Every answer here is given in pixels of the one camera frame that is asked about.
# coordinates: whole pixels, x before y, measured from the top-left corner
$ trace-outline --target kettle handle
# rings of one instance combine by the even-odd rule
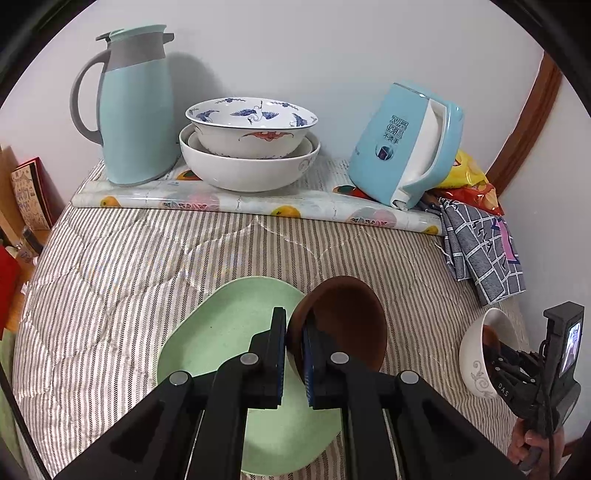
[[[457,149],[460,147],[460,140],[462,139],[464,125],[462,109],[449,102],[439,102],[439,99],[435,96],[433,96],[433,99],[446,106],[440,145],[428,170],[416,180],[402,186],[402,190],[410,197],[406,202],[408,207],[414,207],[423,196],[423,193],[445,180],[452,168],[453,160],[456,158]]]
[[[106,64],[109,61],[110,56],[111,51],[104,50],[92,57],[89,60],[89,62],[86,65],[84,65],[80,73],[77,75],[76,80],[74,80],[74,85],[72,85],[72,91],[70,92],[70,116],[72,117],[72,122],[74,122],[74,126],[88,140],[94,143],[98,143],[99,145],[103,144],[103,137],[100,134],[100,130],[88,130],[86,128],[86,125],[82,121],[82,118],[80,118],[80,110],[78,108],[78,96],[80,93],[80,85],[82,84],[82,79],[84,78],[86,72],[88,72],[90,67],[92,67],[96,63]]]

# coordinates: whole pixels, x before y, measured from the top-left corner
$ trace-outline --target white ceramic bowl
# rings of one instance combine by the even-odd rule
[[[475,396],[495,398],[495,387],[486,372],[484,353],[482,351],[482,329],[484,325],[491,327],[499,340],[514,350],[519,350],[519,342],[513,324],[502,310],[491,308],[472,323],[460,345],[460,373],[466,388]]]
[[[233,158],[283,158],[316,124],[316,116],[297,105],[267,98],[218,98],[188,108],[201,145]]]
[[[207,152],[199,143],[199,138],[191,136],[193,132],[193,125],[187,125],[178,136],[183,158],[189,168],[210,185],[236,192],[264,192],[285,187],[304,174],[320,151],[320,142],[308,132],[297,151],[286,158],[259,160],[220,157]]]

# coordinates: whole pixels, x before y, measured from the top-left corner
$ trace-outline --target green oval plate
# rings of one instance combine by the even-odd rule
[[[289,318],[304,294],[270,277],[244,277],[217,289],[178,326],[158,359],[158,382],[172,372],[193,376],[217,370],[227,359],[248,351],[252,335],[268,330],[274,307]],[[281,405],[249,410],[242,470],[281,475],[305,467],[341,430],[338,410],[312,410],[306,387],[285,359]]]

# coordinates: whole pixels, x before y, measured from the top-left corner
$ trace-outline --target green cloth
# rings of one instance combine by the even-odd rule
[[[14,353],[14,333],[4,330],[2,340],[0,340],[0,362],[6,372],[8,380],[12,382],[12,356]],[[2,390],[0,390],[0,436],[8,446],[8,449],[14,455],[18,463],[23,465],[21,448],[18,444],[17,430],[14,424],[14,418],[8,402]]]

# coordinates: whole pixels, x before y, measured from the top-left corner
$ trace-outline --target light blue kettle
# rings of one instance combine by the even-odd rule
[[[463,118],[457,105],[394,83],[357,143],[349,177],[385,205],[414,207],[452,169]]]
[[[108,179],[137,185],[168,172],[180,152],[173,122],[173,90],[164,44],[174,34],[166,25],[115,30],[101,35],[107,49],[94,56],[76,77],[70,114],[78,131],[102,145]],[[96,100],[98,130],[85,127],[78,109],[82,78],[103,63]]]

